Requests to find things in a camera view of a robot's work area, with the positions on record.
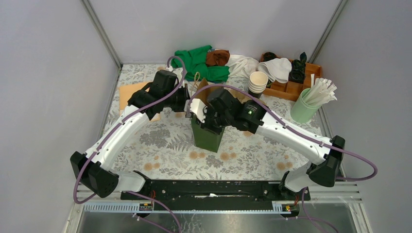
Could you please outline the green paper bag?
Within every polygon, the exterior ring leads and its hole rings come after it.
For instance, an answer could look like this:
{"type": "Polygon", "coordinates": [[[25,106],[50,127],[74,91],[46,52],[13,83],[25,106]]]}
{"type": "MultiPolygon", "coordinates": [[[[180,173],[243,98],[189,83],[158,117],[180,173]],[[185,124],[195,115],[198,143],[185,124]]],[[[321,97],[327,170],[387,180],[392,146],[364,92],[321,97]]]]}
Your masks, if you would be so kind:
{"type": "MultiPolygon", "coordinates": [[[[189,107],[195,146],[212,152],[218,151],[226,127],[221,132],[221,134],[214,134],[205,129],[202,129],[201,123],[204,123],[205,121],[206,116],[204,110],[207,106],[206,99],[208,95],[212,91],[219,88],[223,87],[214,86],[204,89],[202,92],[195,96],[189,107]]],[[[235,115],[235,120],[231,126],[239,131],[255,133],[258,126],[261,126],[263,124],[262,119],[266,114],[266,110],[259,104],[257,104],[253,99],[249,98],[243,93],[233,89],[226,90],[228,90],[235,98],[237,98],[241,102],[240,110],[235,115]]]]}

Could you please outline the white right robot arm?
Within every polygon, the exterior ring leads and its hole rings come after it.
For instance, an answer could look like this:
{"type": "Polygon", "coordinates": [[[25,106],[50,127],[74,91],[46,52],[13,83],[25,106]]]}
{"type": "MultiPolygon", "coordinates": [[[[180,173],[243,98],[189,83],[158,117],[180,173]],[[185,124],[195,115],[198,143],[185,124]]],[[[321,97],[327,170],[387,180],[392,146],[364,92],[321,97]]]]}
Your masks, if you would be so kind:
{"type": "Polygon", "coordinates": [[[232,126],[239,131],[248,131],[274,139],[308,159],[300,168],[283,175],[279,195],[291,200],[305,187],[319,185],[333,187],[343,158],[341,137],[316,136],[294,124],[283,121],[274,111],[258,100],[244,103],[228,90],[218,88],[206,98],[204,108],[206,128],[232,126]]]}

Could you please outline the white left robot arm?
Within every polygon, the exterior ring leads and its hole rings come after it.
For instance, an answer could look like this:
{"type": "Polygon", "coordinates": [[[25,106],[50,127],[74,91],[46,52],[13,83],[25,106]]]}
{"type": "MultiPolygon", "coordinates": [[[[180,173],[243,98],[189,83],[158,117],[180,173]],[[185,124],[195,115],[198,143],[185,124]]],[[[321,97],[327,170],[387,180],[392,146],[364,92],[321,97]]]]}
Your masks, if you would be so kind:
{"type": "Polygon", "coordinates": [[[118,154],[132,136],[148,124],[164,108],[183,112],[190,99],[184,76],[158,71],[152,82],[131,95],[114,125],[84,153],[74,152],[70,163],[76,182],[86,186],[100,198],[114,191],[132,191],[140,200],[149,197],[151,187],[138,172],[112,169],[118,154]]]}

